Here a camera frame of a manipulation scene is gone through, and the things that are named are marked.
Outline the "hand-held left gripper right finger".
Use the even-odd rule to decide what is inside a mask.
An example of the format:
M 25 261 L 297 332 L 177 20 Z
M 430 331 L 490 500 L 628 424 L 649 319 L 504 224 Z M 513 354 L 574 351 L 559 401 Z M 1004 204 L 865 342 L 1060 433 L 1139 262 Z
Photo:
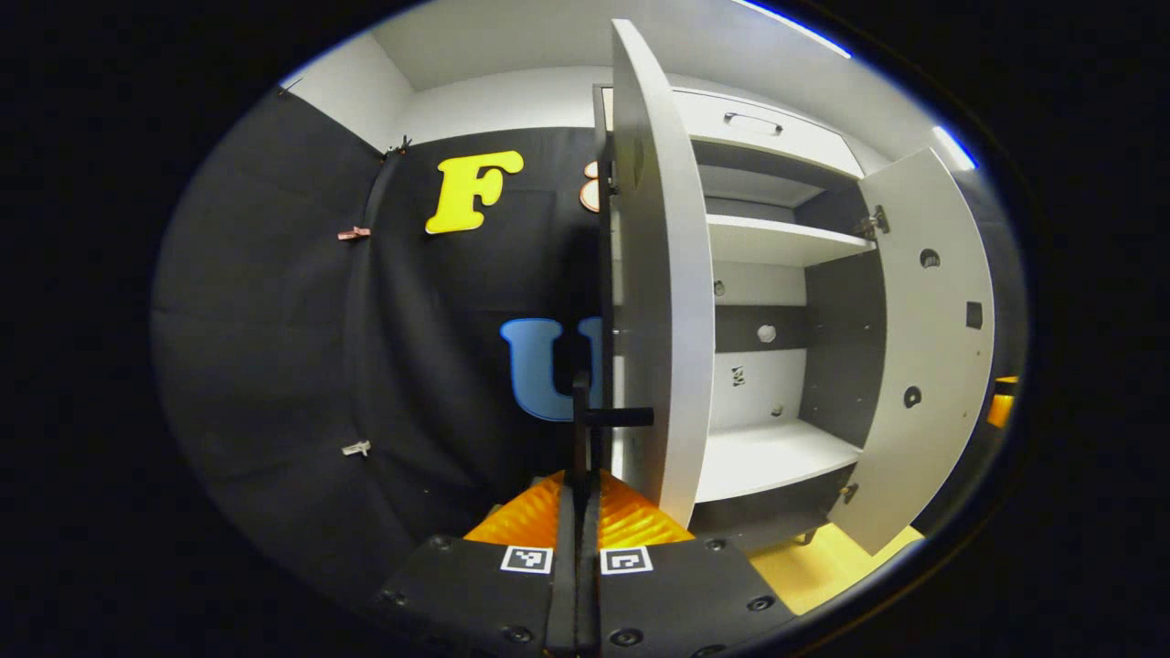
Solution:
M 793 624 L 794 612 L 731 540 L 686 532 L 605 469 L 589 485 L 581 654 L 737 654 Z

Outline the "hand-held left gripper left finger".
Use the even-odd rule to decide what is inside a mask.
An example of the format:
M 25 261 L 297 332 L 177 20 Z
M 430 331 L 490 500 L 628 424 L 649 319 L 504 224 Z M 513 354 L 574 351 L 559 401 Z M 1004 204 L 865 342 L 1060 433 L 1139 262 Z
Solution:
M 433 535 L 377 588 L 402 657 L 560 657 L 574 650 L 574 495 L 536 480 L 472 532 Z

